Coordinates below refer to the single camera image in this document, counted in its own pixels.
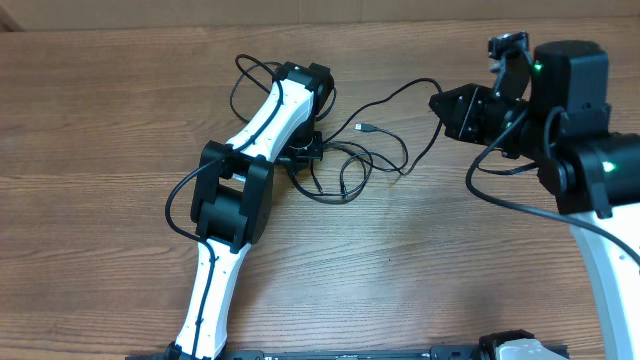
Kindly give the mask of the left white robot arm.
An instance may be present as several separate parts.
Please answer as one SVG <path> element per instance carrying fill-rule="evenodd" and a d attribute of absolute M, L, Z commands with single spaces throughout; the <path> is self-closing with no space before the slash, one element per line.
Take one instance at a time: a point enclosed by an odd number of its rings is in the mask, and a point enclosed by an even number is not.
<path fill-rule="evenodd" d="M 225 143 L 210 141 L 198 167 L 177 184 L 195 183 L 190 218 L 198 264 L 185 322 L 166 359 L 220 359 L 228 316 L 249 249 L 263 234 L 272 207 L 274 168 L 304 169 L 322 156 L 315 122 L 335 94 L 329 68 L 286 62 L 270 73 L 268 97 Z"/>

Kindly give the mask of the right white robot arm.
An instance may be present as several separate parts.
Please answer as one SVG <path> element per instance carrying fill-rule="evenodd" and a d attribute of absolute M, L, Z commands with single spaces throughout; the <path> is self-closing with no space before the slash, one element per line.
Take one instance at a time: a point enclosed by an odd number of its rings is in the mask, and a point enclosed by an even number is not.
<path fill-rule="evenodd" d="M 595 42 L 529 45 L 492 38 L 492 87 L 467 84 L 430 98 L 446 135 L 484 153 L 525 157 L 557 208 L 529 207 L 565 223 L 593 291 L 605 354 L 639 355 L 639 138 L 609 128 L 609 59 Z"/>

